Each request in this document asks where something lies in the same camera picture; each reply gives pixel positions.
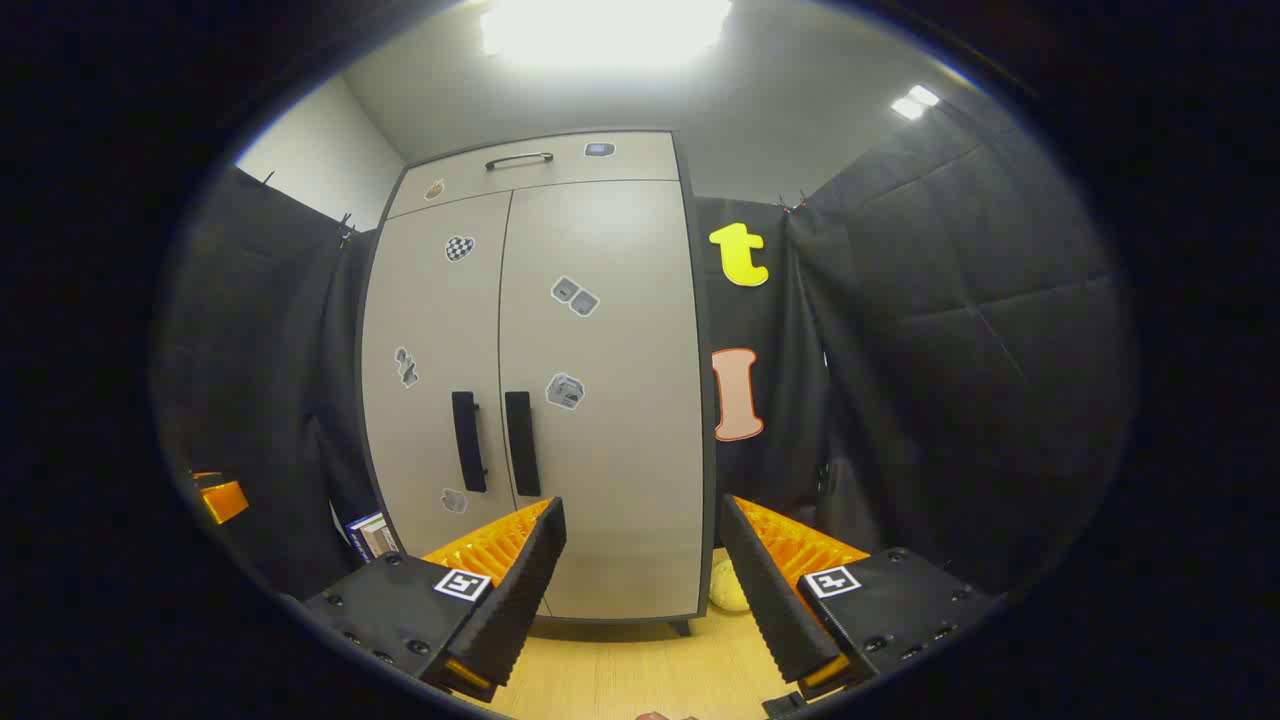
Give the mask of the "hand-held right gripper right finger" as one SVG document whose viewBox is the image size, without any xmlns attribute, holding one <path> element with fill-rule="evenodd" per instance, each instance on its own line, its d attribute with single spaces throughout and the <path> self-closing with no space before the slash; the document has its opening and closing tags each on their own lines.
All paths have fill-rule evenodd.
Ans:
<svg viewBox="0 0 1280 720">
<path fill-rule="evenodd" d="M 782 679 L 805 701 L 914 667 L 1001 607 L 910 550 L 868 553 L 733 495 L 719 537 Z"/>
</svg>

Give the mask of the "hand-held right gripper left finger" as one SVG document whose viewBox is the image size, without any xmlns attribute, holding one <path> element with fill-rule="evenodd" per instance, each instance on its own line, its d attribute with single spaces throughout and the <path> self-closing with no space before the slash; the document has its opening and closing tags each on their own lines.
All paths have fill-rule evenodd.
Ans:
<svg viewBox="0 0 1280 720">
<path fill-rule="evenodd" d="M 562 500 L 544 498 L 424 557 L 388 551 L 300 606 L 379 662 L 489 702 L 509 682 L 566 539 Z"/>
</svg>

